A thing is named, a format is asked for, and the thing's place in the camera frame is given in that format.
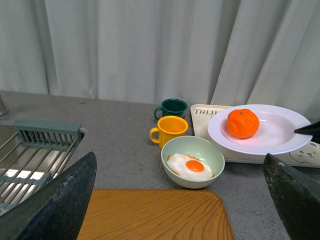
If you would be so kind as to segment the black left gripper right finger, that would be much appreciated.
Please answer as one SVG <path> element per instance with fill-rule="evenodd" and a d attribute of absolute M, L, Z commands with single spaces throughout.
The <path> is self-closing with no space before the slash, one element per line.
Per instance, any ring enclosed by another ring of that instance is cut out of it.
<path fill-rule="evenodd" d="M 320 238 L 320 184 L 268 153 L 263 174 L 277 213 L 292 240 Z"/>

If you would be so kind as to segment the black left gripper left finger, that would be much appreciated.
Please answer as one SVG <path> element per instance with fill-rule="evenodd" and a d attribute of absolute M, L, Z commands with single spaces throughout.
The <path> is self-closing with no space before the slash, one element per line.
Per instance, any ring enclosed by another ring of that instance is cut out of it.
<path fill-rule="evenodd" d="M 0 217 L 2 240 L 75 240 L 83 224 L 97 172 L 93 152 Z"/>

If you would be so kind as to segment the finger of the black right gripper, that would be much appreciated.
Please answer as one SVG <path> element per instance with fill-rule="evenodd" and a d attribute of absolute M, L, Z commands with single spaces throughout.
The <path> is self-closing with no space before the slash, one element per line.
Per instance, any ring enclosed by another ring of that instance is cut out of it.
<path fill-rule="evenodd" d="M 311 141 L 320 143 L 320 121 L 294 130 L 294 133 L 312 136 Z"/>

